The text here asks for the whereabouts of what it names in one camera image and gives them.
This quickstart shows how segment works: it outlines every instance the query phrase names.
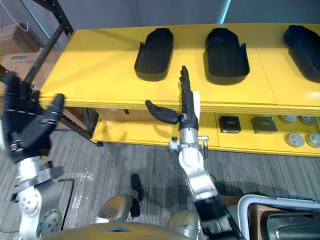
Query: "white cable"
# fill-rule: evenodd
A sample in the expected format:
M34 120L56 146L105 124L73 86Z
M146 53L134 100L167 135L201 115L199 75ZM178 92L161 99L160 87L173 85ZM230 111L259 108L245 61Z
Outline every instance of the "white cable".
M8 9L6 8L6 6L3 4L3 2L0 0L0 4L2 5L2 7L4 8L4 10L6 11L6 13L9 15L9 17L12 19L12 21L14 21L14 23L23 31L28 32L29 31L29 23L26 22L26 29L23 29L14 19L13 16L11 16L10 12L8 11Z

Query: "lower shelf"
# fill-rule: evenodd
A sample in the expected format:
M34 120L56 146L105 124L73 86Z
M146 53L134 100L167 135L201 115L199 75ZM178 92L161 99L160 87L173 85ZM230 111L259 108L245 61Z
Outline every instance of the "lower shelf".
M221 133L220 116L238 116L241 132L237 134ZM273 116L278 132L274 134L255 134L251 114L215 114L201 113L199 135L209 136L210 150L247 152L261 154L281 154L296 156L320 156L320 148L305 143L302 147L291 147L285 137L292 132L300 133L304 138L309 133L318 132L317 126L306 125L299 120L285 123L278 116ZM114 121L101 117L94 131L93 142L117 142L167 146L171 137L178 137L178 125L160 121Z

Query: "yellow display stand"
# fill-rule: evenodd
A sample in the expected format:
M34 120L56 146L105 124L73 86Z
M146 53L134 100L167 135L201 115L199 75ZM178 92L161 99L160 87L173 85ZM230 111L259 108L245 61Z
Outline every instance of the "yellow display stand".
M211 136L211 149L318 155L319 148L287 145L283 136L291 131L291 126L278 120L280 130L272 136L258 136L251 129L250 134L243 130L237 135L222 135L217 131L215 118L219 114L215 116L215 113L239 115L244 127L252 114L320 116L320 84L305 79L289 55L283 42L288 26L288 23L167 26L173 33L173 55L167 77L158 82L141 80L134 70L140 42L157 27L77 30L45 82L40 101L49 105L56 94L62 93L67 107L146 110L148 99L179 111L179 77L185 65L191 89L200 92L204 114L200 131ZM319 24L304 26L320 35ZM216 85L206 79L203 53L206 37L213 28L228 28L237 34L240 43L247 43L250 73L238 84ZM296 127L299 127L296 131L304 135L316 132L315 126L308 128L299 124ZM92 140L166 145L171 136L178 135L177 128L158 121L100 119ZM257 145L257 138L278 144Z
M221 133L220 116L238 116L241 132ZM248 152L260 154L282 154L320 156L320 148L305 143L302 147L291 147L286 142L286 135L292 132L304 138L309 133L317 132L315 124L307 125L299 120L285 123L278 116L273 116L278 132L273 134L255 134L250 114L214 114L202 113L199 124L199 135L209 136L210 150ZM99 119L94 132L95 142L115 142L128 144L145 144L168 146L171 137L178 137L178 125L160 121L105 121Z

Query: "black cable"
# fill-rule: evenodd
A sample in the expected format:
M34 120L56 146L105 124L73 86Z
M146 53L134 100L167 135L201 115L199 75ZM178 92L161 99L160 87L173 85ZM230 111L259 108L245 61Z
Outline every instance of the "black cable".
M64 213L64 217L63 217L62 224L61 224L61 228L60 228L61 231L64 230L64 225L65 225L66 218L67 218L67 215L68 215L68 210L69 210L71 198L72 198L72 195L73 195L73 193L74 193L75 179L74 179L74 178L65 178L65 179L60 179L60 180L58 181L58 182L69 182L69 181L72 182L72 185L71 185L71 191L70 191L70 195L69 195L68 204L67 204L67 206L66 206L65 213Z
M19 232L19 230L7 230L7 229L1 228L0 232L4 233L4 234L15 234L15 233Z

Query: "gray box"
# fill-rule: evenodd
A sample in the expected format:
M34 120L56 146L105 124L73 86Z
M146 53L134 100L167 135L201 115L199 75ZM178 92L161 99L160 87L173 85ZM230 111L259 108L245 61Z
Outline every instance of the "gray box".
M273 134L278 131L272 116L256 116L251 122L255 134Z

